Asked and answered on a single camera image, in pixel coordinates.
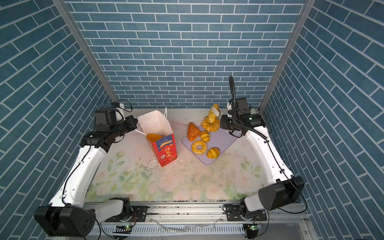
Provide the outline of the metal tongs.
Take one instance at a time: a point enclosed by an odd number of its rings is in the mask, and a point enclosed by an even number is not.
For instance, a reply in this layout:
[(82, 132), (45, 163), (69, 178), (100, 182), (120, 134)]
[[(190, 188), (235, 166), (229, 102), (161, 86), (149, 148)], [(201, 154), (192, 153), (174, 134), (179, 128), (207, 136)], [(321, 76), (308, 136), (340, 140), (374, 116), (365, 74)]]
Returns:
[(215, 106), (213, 106), (212, 108), (211, 108), (211, 112), (217, 117), (217, 118), (220, 118), (221, 117), (221, 110), (220, 110), (220, 108), (219, 107), (215, 107)]

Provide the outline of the small twisted fake bread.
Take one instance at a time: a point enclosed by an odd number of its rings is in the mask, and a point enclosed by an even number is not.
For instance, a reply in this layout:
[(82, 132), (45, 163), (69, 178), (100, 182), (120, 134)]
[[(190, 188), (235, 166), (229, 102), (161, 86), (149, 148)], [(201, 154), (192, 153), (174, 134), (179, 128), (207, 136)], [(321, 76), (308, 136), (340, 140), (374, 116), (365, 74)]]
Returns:
[(218, 117), (221, 115), (221, 111), (218, 104), (214, 104), (209, 111), (208, 121), (210, 124), (213, 124)]

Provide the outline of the round striped fake bun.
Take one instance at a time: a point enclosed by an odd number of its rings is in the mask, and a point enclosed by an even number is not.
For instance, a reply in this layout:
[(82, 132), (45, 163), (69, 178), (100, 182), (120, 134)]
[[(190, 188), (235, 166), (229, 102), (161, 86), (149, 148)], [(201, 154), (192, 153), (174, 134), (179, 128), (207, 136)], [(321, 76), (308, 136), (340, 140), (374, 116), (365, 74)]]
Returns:
[(214, 148), (211, 148), (211, 149), (209, 149), (209, 150), (207, 151), (207, 157), (208, 157), (209, 159), (216, 159), (216, 158), (219, 157), (220, 153), (221, 153), (221, 152), (220, 152), (220, 149), (217, 148), (217, 147), (214, 147)]

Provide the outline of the oval golden fake bread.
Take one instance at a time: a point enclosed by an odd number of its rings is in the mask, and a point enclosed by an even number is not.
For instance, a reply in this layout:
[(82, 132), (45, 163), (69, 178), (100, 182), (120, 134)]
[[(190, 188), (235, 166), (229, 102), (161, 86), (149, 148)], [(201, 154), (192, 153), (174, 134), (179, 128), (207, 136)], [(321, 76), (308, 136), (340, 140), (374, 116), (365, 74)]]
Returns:
[(158, 135), (158, 134), (148, 134), (147, 135), (147, 139), (152, 142), (152, 143), (155, 143), (157, 142), (158, 140), (162, 139), (164, 136), (162, 135)]

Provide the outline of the red white paper bag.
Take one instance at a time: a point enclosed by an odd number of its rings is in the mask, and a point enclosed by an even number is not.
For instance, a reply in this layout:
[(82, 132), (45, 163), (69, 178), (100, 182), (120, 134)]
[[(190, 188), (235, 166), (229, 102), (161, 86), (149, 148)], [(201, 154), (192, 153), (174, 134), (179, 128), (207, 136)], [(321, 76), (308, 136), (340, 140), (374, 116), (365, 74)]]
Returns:
[(146, 136), (161, 167), (178, 158), (174, 131), (167, 116), (167, 110), (163, 113), (155, 110), (138, 117), (139, 133)]

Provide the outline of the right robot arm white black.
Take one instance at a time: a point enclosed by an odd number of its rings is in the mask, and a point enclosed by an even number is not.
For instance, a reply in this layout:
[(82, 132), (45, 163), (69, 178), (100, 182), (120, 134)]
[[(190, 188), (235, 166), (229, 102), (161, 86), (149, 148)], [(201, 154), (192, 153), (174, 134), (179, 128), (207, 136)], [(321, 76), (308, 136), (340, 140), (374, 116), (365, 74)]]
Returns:
[(221, 116), (221, 128), (230, 135), (240, 131), (253, 146), (267, 177), (265, 187), (257, 194), (242, 198), (239, 204), (241, 216), (248, 220), (261, 210), (281, 210), (295, 203), (301, 196), (304, 180), (296, 177), (284, 164), (269, 136), (267, 126), (259, 113), (252, 114), (246, 98), (232, 97), (227, 104), (228, 113)]

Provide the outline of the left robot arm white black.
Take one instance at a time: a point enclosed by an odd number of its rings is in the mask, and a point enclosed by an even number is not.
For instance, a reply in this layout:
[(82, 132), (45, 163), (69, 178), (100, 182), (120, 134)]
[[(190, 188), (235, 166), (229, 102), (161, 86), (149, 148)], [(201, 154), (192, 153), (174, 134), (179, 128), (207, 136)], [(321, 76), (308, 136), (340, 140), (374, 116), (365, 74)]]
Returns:
[(118, 217), (121, 222), (132, 220), (134, 212), (128, 198), (112, 199), (84, 209), (89, 186), (112, 144), (118, 137), (137, 129), (138, 120), (132, 115), (125, 117), (123, 111), (115, 107), (95, 111), (94, 129), (83, 136), (64, 183), (48, 205), (35, 211), (35, 220), (50, 237), (85, 238), (94, 225), (100, 226), (109, 218)]

